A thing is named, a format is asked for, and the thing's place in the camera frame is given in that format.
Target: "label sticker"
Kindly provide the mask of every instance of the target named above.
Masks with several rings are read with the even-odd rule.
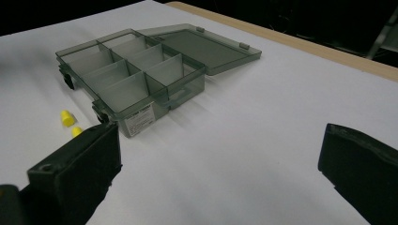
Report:
[[[131,137],[155,122],[152,103],[146,105],[144,108],[125,119],[125,123]]]

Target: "white table surface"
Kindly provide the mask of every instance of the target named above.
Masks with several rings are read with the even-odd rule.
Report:
[[[317,169],[327,123],[398,148],[398,83],[154,1],[0,37],[0,182],[99,124],[55,52],[114,32],[190,23],[263,51],[137,136],[87,224],[368,224]]]

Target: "yellow object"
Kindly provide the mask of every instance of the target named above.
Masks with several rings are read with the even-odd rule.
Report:
[[[65,111],[65,110],[61,112],[61,120],[62,120],[62,124],[65,127],[70,127],[70,126],[74,125],[74,123],[75,123],[74,118],[70,114],[70,112]]]
[[[72,129],[72,137],[75,138],[76,136],[78,136],[79,134],[81,134],[83,131],[80,127],[74,127]]]

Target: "box lid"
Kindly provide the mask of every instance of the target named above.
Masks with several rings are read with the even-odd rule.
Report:
[[[261,56],[261,51],[248,44],[187,23],[137,32],[205,64],[207,75],[210,76],[249,63]]]

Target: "plastic organizer box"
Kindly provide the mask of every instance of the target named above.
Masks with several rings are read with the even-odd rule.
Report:
[[[261,51],[202,27],[126,29],[56,52],[66,84],[82,87],[103,122],[132,137],[205,89],[215,75]]]

